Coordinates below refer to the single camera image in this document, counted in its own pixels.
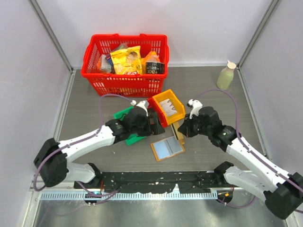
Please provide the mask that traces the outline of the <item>yellow leather card holder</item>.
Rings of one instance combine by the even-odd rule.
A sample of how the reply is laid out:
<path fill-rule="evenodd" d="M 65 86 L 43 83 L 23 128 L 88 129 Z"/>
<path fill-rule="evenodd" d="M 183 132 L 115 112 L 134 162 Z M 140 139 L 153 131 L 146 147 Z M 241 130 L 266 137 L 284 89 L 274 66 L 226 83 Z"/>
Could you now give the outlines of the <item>yellow leather card holder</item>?
<path fill-rule="evenodd" d="M 168 150 L 168 145 L 167 145 L 167 138 L 165 139 L 162 139 L 162 140 L 159 140 L 157 142 L 154 142 L 154 143 L 151 143 L 151 148 L 152 148 L 152 151 L 154 153 L 154 156 L 156 158 L 157 161 L 162 161 L 164 159 L 167 159 L 167 158 L 170 158 L 170 157 L 173 157 L 175 155 L 178 155 L 178 154 L 181 154 L 183 152 L 185 152 L 185 148 L 184 148 L 184 140 L 179 140 L 180 143 L 182 144 L 182 147 L 183 147 L 183 151 L 180 152 L 180 153 L 177 153 L 177 154 L 174 154 L 174 155 L 171 155 L 169 153 L 169 150 Z"/>

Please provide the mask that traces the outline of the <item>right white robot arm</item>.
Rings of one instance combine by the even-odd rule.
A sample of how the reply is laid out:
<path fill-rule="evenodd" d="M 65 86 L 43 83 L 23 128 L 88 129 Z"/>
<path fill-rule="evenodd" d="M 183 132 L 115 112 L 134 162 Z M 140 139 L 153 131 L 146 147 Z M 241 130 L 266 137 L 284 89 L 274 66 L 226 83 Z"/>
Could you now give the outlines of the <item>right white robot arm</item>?
<path fill-rule="evenodd" d="M 206 136 L 222 151 L 244 164 L 248 174 L 235 165 L 224 162 L 214 174 L 214 182 L 220 187 L 236 185 L 263 201 L 269 211 L 280 219 L 287 219 L 303 203 L 303 177 L 291 174 L 272 163 L 251 146 L 238 131 L 224 125 L 218 113 L 210 106 L 189 104 L 190 113 L 178 131 L 186 137 Z"/>

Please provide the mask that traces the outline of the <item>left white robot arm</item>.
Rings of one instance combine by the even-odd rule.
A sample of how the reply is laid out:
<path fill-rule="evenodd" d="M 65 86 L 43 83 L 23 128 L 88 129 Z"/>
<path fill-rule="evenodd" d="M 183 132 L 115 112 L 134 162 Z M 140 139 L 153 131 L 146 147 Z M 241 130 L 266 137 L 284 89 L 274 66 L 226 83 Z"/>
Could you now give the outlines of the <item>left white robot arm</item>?
<path fill-rule="evenodd" d="M 46 140 L 34 159 L 37 168 L 34 178 L 41 176 L 48 188 L 64 180 L 80 181 L 90 188 L 97 188 L 101 183 L 100 171 L 93 164 L 80 165 L 74 160 L 98 148 L 127 140 L 131 135 L 147 137 L 164 132 L 156 111 L 133 107 L 121 118 L 109 120 L 79 137 L 62 141 Z"/>

